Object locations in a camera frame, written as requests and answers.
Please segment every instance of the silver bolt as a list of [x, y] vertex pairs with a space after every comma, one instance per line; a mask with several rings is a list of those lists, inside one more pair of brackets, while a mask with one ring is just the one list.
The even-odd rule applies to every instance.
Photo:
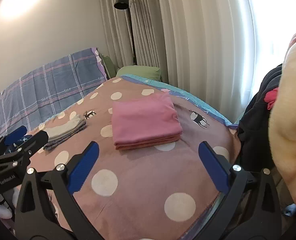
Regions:
[[34, 168], [29, 168], [29, 169], [27, 170], [27, 173], [28, 173], [28, 174], [32, 174], [34, 171], [35, 171]]
[[233, 170], [234, 170], [234, 171], [241, 171], [242, 168], [241, 168], [241, 166], [235, 164], [235, 165], [233, 166]]
[[56, 166], [56, 170], [57, 171], [63, 171], [65, 169], [65, 165], [64, 164], [58, 164], [57, 166]]
[[270, 170], [267, 169], [267, 168], [264, 168], [264, 169], [263, 169], [263, 172], [264, 172], [266, 175], [269, 175], [269, 174], [270, 174]]

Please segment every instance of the red cloth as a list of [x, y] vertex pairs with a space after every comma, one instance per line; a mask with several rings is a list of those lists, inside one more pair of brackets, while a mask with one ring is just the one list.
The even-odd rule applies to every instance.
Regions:
[[112, 105], [113, 142], [129, 150], [178, 141], [183, 132], [168, 92]]
[[264, 97], [264, 101], [268, 103], [267, 109], [270, 110], [273, 108], [275, 100], [277, 98], [278, 88], [274, 88], [273, 90], [266, 93]]

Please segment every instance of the blue plaid fabric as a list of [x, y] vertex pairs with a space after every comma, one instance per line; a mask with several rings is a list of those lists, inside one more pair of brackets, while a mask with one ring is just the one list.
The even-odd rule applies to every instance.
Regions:
[[97, 48], [48, 63], [0, 93], [0, 136], [28, 131], [84, 98], [107, 80]]

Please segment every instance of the reindeer print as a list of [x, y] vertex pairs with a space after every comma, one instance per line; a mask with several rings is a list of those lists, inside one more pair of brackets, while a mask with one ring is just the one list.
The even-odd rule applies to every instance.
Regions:
[[89, 119], [90, 117], [93, 117], [96, 113], [94, 111], [90, 111], [90, 112], [85, 112], [84, 113], [84, 117], [87, 119]]
[[189, 110], [189, 112], [191, 112], [191, 115], [190, 115], [191, 120], [193, 120], [199, 126], [207, 128], [206, 125], [209, 125], [209, 124], [207, 123], [206, 118], [204, 118], [202, 115], [196, 113], [195, 111]]

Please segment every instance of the folded clothing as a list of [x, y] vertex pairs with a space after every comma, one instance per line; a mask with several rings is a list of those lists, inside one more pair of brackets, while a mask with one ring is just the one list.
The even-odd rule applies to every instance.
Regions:
[[112, 133], [117, 150], [174, 142], [183, 132], [168, 92], [114, 102], [112, 109]]
[[86, 128], [86, 121], [80, 115], [76, 115], [70, 121], [63, 125], [53, 128], [46, 128], [49, 139], [48, 143], [43, 147], [44, 150], [50, 150], [68, 140], [74, 134]]

